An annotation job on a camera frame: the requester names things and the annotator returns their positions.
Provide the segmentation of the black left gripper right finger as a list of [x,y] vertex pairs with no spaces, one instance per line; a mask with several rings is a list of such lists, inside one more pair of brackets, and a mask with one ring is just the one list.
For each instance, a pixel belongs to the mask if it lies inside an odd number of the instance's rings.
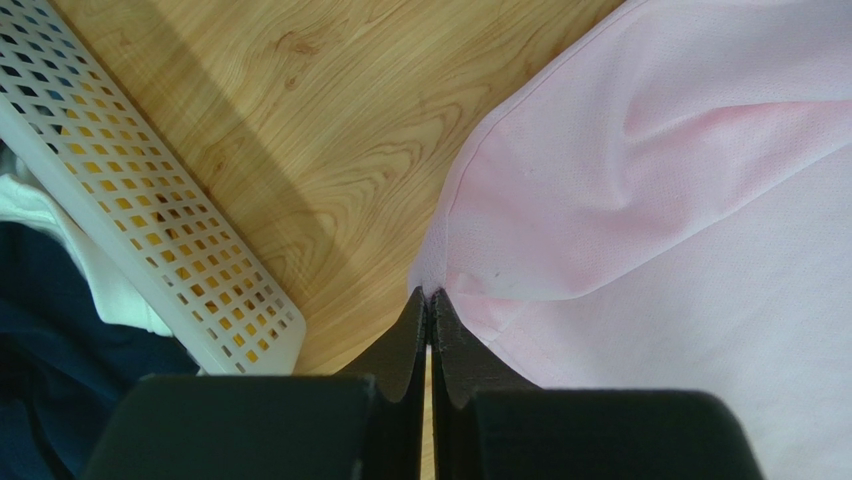
[[440,479],[758,479],[738,420],[694,390],[545,389],[429,302]]

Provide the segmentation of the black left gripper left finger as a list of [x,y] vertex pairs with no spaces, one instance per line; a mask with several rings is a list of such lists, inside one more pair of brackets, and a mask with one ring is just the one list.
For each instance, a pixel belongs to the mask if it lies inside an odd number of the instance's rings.
[[88,479],[416,479],[425,370],[421,290],[327,376],[152,376],[125,397]]

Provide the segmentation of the pink t shirt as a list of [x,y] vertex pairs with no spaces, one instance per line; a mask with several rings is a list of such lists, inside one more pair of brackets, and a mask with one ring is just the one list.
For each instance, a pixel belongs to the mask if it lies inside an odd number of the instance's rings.
[[851,5],[628,1],[476,127],[409,275],[544,387],[711,393],[851,475]]

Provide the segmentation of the navy blue t shirt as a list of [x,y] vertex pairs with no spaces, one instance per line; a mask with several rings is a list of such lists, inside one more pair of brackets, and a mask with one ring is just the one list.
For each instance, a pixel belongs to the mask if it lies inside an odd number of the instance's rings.
[[177,341],[104,323],[57,241],[2,223],[2,478],[77,478],[140,379],[198,370]]

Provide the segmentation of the white t shirt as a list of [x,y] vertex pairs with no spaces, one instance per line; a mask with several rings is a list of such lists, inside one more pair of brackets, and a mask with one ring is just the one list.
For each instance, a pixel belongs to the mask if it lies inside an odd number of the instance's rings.
[[23,160],[1,146],[1,220],[24,225],[62,247],[86,281],[99,318],[162,337],[173,332],[106,253],[83,232]]

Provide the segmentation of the white plastic laundry basket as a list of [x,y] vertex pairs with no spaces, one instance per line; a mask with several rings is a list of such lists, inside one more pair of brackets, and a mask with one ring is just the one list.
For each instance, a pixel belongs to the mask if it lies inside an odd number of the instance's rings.
[[293,372],[301,313],[45,1],[1,5],[1,138],[204,372]]

